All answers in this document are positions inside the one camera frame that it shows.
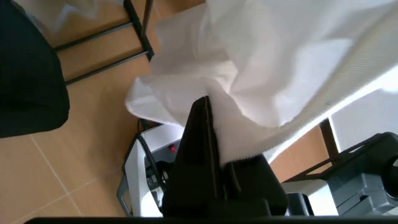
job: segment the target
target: brown tile floor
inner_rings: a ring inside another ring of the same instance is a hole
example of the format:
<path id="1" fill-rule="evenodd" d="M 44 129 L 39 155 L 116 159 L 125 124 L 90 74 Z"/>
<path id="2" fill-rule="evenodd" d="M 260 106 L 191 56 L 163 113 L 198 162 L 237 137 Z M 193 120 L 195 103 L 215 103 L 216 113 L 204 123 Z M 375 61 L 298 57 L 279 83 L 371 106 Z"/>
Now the brown tile floor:
<path id="1" fill-rule="evenodd" d="M 155 0 L 148 36 L 159 45 L 154 24 L 201 3 L 201 0 Z M 142 17 L 145 0 L 133 0 Z M 78 14 L 54 34 L 52 46 L 127 21 L 122 6 L 100 1 L 97 20 Z M 65 79 L 137 52 L 131 27 L 58 54 Z M 0 223 L 23 223 L 45 216 L 123 216 L 116 198 L 123 156 L 136 130 L 136 118 L 124 107 L 134 77 L 150 72 L 145 57 L 128 61 L 68 86 L 70 117 L 47 133 L 0 139 Z M 282 153 L 272 164 L 279 180 L 328 157 L 317 127 Z"/>

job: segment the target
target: white towel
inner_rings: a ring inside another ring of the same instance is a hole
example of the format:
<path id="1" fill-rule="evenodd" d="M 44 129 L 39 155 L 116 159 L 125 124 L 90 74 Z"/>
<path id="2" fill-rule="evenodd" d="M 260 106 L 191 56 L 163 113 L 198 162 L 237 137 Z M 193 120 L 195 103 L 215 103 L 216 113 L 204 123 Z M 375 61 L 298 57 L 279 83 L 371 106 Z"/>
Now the white towel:
<path id="1" fill-rule="evenodd" d="M 126 106 L 184 126 L 192 103 L 209 95 L 221 163 L 262 152 L 272 161 L 396 76 L 397 3 L 207 0 L 156 27 L 161 53 Z"/>

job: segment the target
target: black bag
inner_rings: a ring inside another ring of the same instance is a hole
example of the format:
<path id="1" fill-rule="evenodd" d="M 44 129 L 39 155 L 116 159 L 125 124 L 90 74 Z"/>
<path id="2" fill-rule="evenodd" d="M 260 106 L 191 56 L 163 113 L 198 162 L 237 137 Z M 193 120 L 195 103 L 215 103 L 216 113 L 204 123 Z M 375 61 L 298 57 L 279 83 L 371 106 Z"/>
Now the black bag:
<path id="1" fill-rule="evenodd" d="M 68 113 L 57 54 L 23 12 L 0 1 L 0 138 L 59 128 Z"/>

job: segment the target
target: black metal frame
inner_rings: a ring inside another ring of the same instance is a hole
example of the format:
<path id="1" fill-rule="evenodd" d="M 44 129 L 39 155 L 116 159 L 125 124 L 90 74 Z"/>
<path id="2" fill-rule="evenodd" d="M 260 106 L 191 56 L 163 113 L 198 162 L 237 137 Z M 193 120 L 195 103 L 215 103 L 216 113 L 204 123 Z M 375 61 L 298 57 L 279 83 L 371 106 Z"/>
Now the black metal frame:
<path id="1" fill-rule="evenodd" d="M 125 27 L 128 27 L 129 25 L 133 26 L 134 30 L 136 31 L 136 34 L 138 35 L 138 39 L 139 39 L 139 41 L 141 43 L 141 46 L 142 46 L 142 51 L 139 52 L 139 53 L 132 54 L 132 55 L 130 55 L 128 57 L 125 57 L 125 58 L 122 58 L 122 59 L 117 60 L 115 62 L 112 62 L 112 63 L 110 63 L 108 65 L 105 65 L 105 66 L 102 66 L 100 68 L 94 69 L 94 70 L 92 70 L 92 71 L 90 71 L 88 73 L 79 75 L 78 77 L 72 78 L 70 80 L 66 80 L 65 84 L 66 85 L 70 85 L 70 84 L 75 83 L 77 81 L 80 81 L 80 80 L 82 80 L 84 78 L 88 78 L 88 77 L 90 77 L 92 75 L 95 75 L 95 74 L 97 74 L 99 72 L 102 72 L 102 71 L 105 71 L 105 70 L 107 70 L 109 68 L 113 68 L 113 67 L 115 67 L 117 65 L 120 65 L 121 63 L 127 62 L 128 60 L 140 57 L 141 55 L 147 55 L 148 60 L 151 60 L 151 58 L 154 56 L 154 50 L 152 49 L 152 46 L 150 45 L 149 40 L 148 40 L 148 38 L 146 36 L 146 30 L 147 30 L 147 26 L 148 26 L 148 22 L 149 22 L 149 18 L 150 18 L 150 11 L 152 9 L 152 5 L 153 5 L 153 0 L 147 0 L 146 1 L 145 11 L 144 11 L 144 20 L 143 20 L 143 23 L 141 25 L 141 22 L 140 22 L 140 20 L 138 18 L 138 15 L 137 15 L 137 12 L 136 12 L 134 6 L 132 5 L 131 0 L 124 0 L 123 1 L 123 6 L 124 6 L 124 9 L 126 10 L 128 16 L 129 16 L 129 18 L 130 18 L 129 22 L 124 22 L 124 23 L 122 23 L 122 24 L 120 24 L 118 26 L 111 27 L 111 28 L 109 28 L 107 30 L 103 30 L 103 31 L 97 32 L 95 34 L 91 34 L 89 36 L 86 36 L 86 37 L 83 37 L 83 38 L 80 38 L 80 39 L 77 39 L 77 40 L 73 40 L 73 41 L 71 41 L 69 43 L 60 45 L 58 47 L 54 47 L 53 49 L 56 52 L 59 52 L 61 50 L 68 49 L 70 47 L 76 46 L 76 45 L 81 44 L 83 42 L 86 42 L 88 40 L 92 40 L 92 39 L 100 37 L 102 35 L 109 34 L 109 33 L 113 32 L 113 31 L 116 31 L 116 30 L 119 30 L 119 29 L 123 29 Z"/>

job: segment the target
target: red button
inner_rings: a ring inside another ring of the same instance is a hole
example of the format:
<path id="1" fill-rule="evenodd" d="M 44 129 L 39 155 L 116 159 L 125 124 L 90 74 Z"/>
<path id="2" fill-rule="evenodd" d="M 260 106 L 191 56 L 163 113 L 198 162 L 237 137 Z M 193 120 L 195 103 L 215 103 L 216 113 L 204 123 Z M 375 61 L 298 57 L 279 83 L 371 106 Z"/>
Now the red button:
<path id="1" fill-rule="evenodd" d="M 177 148 L 174 145 L 170 146 L 170 151 L 171 152 L 177 152 Z"/>

